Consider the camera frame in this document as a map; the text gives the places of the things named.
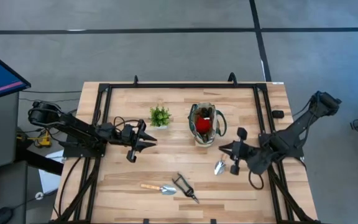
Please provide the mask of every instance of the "trowel handle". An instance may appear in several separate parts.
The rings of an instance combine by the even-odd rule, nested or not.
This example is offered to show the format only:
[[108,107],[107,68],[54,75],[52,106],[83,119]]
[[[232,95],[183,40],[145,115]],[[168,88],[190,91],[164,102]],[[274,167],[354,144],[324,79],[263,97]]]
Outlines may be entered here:
[[140,187],[150,189],[150,190],[160,190],[159,186],[154,186],[150,184],[141,184]]

